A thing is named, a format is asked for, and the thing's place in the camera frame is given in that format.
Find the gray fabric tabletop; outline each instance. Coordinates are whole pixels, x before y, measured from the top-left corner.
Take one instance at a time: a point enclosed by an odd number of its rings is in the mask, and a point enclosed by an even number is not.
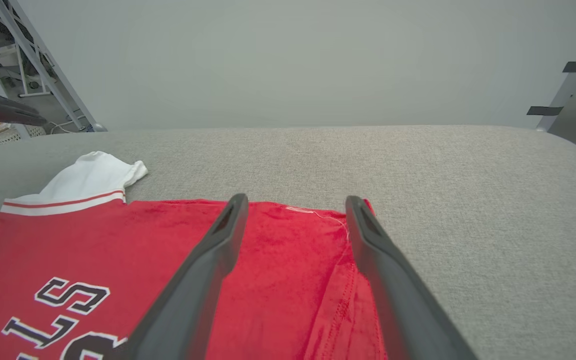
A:
[[[128,201],[244,192],[343,212],[347,195],[368,198],[478,357],[576,359],[576,145],[564,139],[466,125],[42,136],[0,146],[0,205],[97,150],[148,167]]]

